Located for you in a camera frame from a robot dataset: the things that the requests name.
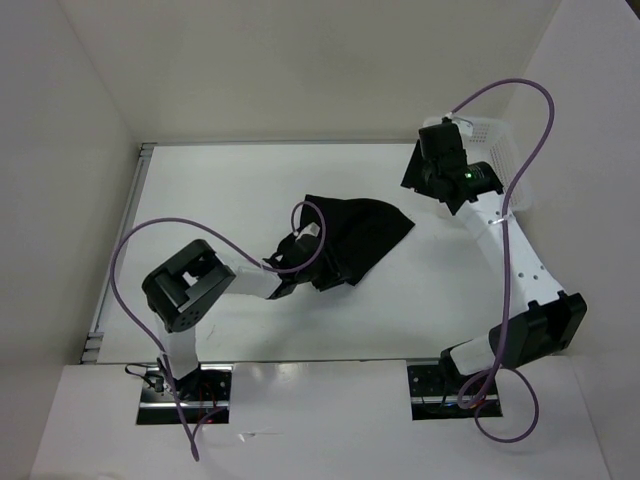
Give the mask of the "black skirt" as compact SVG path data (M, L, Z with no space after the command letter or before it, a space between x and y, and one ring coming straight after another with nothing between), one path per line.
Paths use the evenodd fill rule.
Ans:
M357 285L415 226L397 207L376 199L306 195L305 200L316 207L303 208L301 223L317 223L318 215L324 216L325 245L332 246L349 269L345 284L350 286Z

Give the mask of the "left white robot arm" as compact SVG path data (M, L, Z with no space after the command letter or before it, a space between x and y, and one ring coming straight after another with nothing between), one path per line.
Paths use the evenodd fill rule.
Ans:
M265 300L285 297L304 283L318 291L351 279L352 269L326 250L301 271L290 270L309 260L319 240L304 236L282 243L259 267L247 260L217 254L201 239L194 240L150 273L142 283L147 304L156 317L164 352L160 355L163 386L173 397L192 399L201 383L196 353L196 325L225 294Z

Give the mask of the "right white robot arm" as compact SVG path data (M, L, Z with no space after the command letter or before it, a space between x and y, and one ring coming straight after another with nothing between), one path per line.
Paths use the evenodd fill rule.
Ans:
M502 275L503 319L488 333L442 351L438 380L462 392L493 365L517 368L565 350L587 313L579 293L568 294L549 273L511 210L493 167L470 163L459 127L423 127L402 186L446 205Z

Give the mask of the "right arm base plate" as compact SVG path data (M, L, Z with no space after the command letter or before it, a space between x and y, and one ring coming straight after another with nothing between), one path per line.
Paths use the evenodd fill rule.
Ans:
M413 421L474 417L477 408L459 407L459 387L446 379L436 361L408 363L406 368Z

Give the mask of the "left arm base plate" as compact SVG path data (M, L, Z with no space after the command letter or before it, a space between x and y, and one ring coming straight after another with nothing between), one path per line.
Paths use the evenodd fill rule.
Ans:
M142 380L137 425L180 424L172 390L159 366L127 364L125 372ZM202 419L205 424L228 423L232 373L231 364L202 363L199 372L178 382L181 408L189 425Z

